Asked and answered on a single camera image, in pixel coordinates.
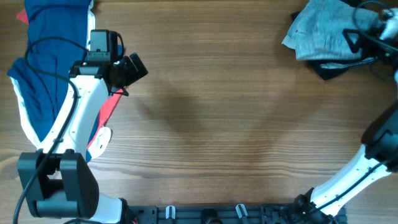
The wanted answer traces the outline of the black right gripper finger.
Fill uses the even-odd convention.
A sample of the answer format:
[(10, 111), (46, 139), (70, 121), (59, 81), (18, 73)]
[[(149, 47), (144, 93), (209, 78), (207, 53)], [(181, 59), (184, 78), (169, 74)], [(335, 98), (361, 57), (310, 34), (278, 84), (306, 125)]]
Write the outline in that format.
[(348, 45), (353, 54), (357, 53), (361, 48), (361, 40), (358, 39), (356, 42), (353, 42), (351, 39), (348, 39)]
[(345, 39), (359, 39), (361, 37), (361, 33), (354, 29), (343, 29), (342, 34)]

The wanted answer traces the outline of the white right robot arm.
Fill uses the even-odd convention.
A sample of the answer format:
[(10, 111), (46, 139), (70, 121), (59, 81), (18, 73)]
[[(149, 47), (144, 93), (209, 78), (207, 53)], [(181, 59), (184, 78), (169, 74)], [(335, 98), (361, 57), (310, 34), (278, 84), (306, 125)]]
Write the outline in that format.
[(289, 206), (294, 223), (328, 223), (353, 197), (397, 172), (397, 102), (367, 128), (356, 155), (331, 179)]

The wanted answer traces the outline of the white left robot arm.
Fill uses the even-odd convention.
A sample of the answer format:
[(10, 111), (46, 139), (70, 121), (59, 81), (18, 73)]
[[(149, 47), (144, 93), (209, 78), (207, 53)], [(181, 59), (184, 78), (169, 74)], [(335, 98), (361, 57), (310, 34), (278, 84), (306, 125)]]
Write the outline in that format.
[(147, 73), (136, 53), (114, 62), (96, 52), (73, 64), (66, 79), (67, 96), (50, 132), (36, 152), (23, 152), (17, 162), (21, 200), (32, 216), (87, 223), (135, 221), (124, 199), (100, 193), (86, 152), (91, 129), (112, 89), (129, 86)]

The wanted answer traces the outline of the light blue denim shorts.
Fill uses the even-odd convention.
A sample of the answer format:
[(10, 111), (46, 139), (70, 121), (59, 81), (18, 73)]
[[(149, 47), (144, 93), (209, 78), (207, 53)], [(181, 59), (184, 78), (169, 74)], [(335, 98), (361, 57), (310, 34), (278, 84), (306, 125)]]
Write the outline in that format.
[(353, 53), (343, 36), (344, 29), (356, 28), (353, 14), (363, 31), (382, 24), (376, 12), (356, 10), (348, 1), (310, 0), (294, 19), (282, 44), (295, 51), (297, 60), (361, 60), (362, 51)]

